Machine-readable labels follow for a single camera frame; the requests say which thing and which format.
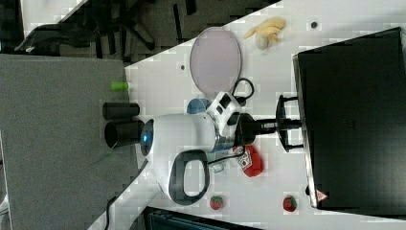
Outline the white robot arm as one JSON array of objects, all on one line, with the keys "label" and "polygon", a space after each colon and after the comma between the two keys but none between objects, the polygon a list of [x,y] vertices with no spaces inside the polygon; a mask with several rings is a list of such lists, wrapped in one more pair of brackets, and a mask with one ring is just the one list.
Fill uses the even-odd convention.
[{"label": "white robot arm", "polygon": [[[164,115],[145,123],[140,134],[141,152],[151,163],[162,191],[179,205],[191,205],[209,188],[209,153],[250,145],[258,135],[274,133],[277,127],[274,119],[256,120],[243,113],[236,131],[223,137],[218,122],[207,113]],[[201,164],[205,178],[197,195],[185,192],[185,170],[191,161]]]}]

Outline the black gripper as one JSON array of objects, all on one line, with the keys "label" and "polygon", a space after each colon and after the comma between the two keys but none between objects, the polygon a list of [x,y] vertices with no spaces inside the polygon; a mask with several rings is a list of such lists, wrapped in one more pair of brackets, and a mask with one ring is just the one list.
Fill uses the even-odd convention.
[{"label": "black gripper", "polygon": [[237,123],[234,142],[235,147],[250,145],[255,141],[257,127],[256,123],[260,124],[261,126],[269,126],[260,127],[257,130],[257,134],[271,134],[277,131],[275,128],[277,126],[276,119],[254,120],[254,118],[248,113],[242,113]]}]

